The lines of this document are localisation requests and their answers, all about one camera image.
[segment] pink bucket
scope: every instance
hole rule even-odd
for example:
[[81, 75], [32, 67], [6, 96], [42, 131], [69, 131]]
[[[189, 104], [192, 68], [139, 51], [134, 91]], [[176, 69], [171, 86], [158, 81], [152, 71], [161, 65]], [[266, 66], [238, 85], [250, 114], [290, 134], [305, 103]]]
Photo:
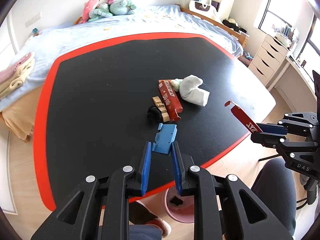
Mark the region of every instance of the pink bucket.
[[[183, 201], [181, 205], [170, 203], [172, 198], [177, 197]], [[165, 190], [162, 198], [164, 209], [167, 214], [174, 220], [181, 223], [194, 223], [195, 221], [195, 206], [193, 196], [180, 197], [177, 194], [175, 187]]]

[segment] window frame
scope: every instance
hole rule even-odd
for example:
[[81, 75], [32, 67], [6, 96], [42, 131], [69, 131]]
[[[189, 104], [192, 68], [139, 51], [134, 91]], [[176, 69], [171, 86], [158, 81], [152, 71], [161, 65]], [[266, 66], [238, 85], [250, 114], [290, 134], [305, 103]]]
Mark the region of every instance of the window frame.
[[303, 52], [303, 50], [304, 50], [304, 48], [305, 48], [307, 43], [309, 43], [311, 45], [311, 47], [316, 51], [316, 53], [318, 53], [318, 55], [320, 56], [320, 49], [311, 40], [311, 36], [313, 34], [313, 30], [314, 30], [314, 28], [316, 26], [316, 21], [317, 21], [317, 16], [315, 14], [313, 14], [312, 24], [311, 24], [309, 33], [307, 35], [307, 38], [306, 38], [303, 46], [301, 47], [300, 53], [297, 56], [297, 58], [299, 58], [301, 56], [301, 53]]
[[264, 32], [264, 31], [261, 29], [261, 26], [262, 26], [262, 24], [263, 24], [263, 21], [264, 21], [264, 19], [265, 19], [265, 17], [266, 17], [267, 12], [273, 14], [274, 16], [276, 16], [277, 18], [279, 18], [281, 21], [283, 21], [284, 23], [286, 23], [290, 28], [292, 28], [292, 25], [291, 25], [291, 24], [289, 24], [288, 22], [286, 22], [284, 19], [282, 19], [281, 17], [279, 17], [279, 16], [276, 15], [275, 13], [273, 13], [273, 12], [271, 12], [271, 11], [268, 10], [268, 9], [269, 9], [269, 5], [270, 5], [270, 2], [271, 2], [271, 0], [268, 0], [267, 6], [266, 6], [266, 8], [265, 8], [265, 10], [264, 10], [264, 13], [263, 13], [262, 19], [261, 19], [261, 21], [260, 21], [260, 23], [259, 23], [258, 29], [261, 30], [262, 32]]

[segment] green plush toy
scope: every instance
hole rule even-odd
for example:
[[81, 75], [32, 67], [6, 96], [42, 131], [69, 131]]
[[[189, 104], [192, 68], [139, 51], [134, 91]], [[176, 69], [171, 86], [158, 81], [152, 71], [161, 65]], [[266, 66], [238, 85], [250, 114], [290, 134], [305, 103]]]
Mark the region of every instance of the green plush toy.
[[101, 18], [104, 18], [104, 17], [111, 17], [113, 16], [112, 13], [110, 13], [109, 11], [109, 5], [106, 4], [106, 3], [102, 3], [99, 5], [98, 8], [96, 9], [93, 9], [89, 12], [89, 22], [93, 22], [93, 21], [96, 21], [96, 20], [99, 20]]
[[131, 0], [116, 0], [110, 5], [110, 12], [114, 15], [134, 14], [136, 8]]

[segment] metal screw cap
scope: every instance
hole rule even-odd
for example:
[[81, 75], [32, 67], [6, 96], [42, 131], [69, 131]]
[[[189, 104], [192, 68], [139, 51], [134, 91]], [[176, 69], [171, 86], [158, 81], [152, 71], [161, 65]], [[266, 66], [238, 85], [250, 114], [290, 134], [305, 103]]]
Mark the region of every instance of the metal screw cap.
[[94, 182], [95, 179], [96, 179], [95, 176], [89, 175], [88, 177], [85, 178], [85, 181], [86, 182]]
[[191, 171], [194, 171], [194, 172], [198, 172], [198, 171], [200, 171], [200, 167], [198, 167], [197, 165], [192, 165], [192, 166], [190, 167], [190, 170], [191, 170]]
[[122, 169], [124, 172], [130, 172], [133, 170], [133, 168], [131, 166], [124, 166], [123, 169]]
[[238, 180], [238, 177], [237, 177], [236, 175], [234, 175], [234, 174], [230, 174], [230, 175], [228, 175], [228, 179], [229, 179], [230, 181], [237, 181], [237, 180]]

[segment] blue cardboard piece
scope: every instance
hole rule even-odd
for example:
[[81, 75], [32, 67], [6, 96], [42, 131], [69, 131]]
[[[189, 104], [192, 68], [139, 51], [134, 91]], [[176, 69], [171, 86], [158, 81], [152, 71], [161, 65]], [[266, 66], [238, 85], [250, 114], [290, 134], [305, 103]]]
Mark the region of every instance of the blue cardboard piece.
[[156, 134], [155, 142], [152, 145], [152, 150], [157, 153], [169, 154], [171, 144], [176, 138], [176, 124], [159, 124], [159, 132]]

